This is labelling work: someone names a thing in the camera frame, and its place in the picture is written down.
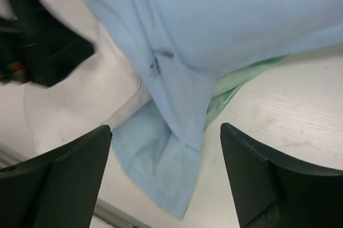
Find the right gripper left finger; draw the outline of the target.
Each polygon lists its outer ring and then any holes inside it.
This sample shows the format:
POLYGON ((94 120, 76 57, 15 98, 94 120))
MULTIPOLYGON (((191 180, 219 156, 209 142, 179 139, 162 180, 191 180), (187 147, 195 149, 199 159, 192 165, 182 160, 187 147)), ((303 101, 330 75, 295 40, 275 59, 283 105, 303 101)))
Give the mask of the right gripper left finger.
POLYGON ((1 169, 1 227, 89 227, 111 139, 102 125, 1 169))

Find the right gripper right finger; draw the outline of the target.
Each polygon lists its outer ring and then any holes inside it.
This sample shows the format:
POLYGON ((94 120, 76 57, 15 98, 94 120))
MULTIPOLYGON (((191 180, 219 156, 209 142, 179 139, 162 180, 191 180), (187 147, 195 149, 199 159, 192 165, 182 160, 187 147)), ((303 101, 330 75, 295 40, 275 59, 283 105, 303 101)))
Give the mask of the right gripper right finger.
POLYGON ((220 141, 240 227, 342 227, 342 171, 299 160, 229 123, 220 141))

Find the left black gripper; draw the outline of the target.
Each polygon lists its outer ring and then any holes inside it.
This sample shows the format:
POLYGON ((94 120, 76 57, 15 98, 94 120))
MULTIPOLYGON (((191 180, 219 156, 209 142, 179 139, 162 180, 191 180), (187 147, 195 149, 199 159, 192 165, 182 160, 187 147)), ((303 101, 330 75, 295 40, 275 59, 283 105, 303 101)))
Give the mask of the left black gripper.
POLYGON ((39 0, 8 0, 1 18, 1 82, 51 87, 94 54, 93 44, 56 19, 39 0))

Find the white pillow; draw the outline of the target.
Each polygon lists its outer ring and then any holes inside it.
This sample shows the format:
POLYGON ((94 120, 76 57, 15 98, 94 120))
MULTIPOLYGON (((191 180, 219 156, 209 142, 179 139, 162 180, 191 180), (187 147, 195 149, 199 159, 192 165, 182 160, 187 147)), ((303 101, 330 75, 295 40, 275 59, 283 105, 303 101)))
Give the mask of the white pillow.
POLYGON ((47 88, 33 83, 1 87, 1 143, 32 157, 101 124, 115 127, 150 99, 139 74, 96 24, 96 53, 67 79, 47 88))

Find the light blue pillowcase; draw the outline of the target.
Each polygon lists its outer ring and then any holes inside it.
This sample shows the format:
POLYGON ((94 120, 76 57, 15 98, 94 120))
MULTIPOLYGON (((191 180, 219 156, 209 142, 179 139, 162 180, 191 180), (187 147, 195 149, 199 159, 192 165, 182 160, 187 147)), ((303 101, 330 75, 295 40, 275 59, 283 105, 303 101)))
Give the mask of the light blue pillowcase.
POLYGON ((342 0, 84 0, 151 100, 113 130, 127 176, 183 218, 216 81, 269 58, 342 42, 342 0))

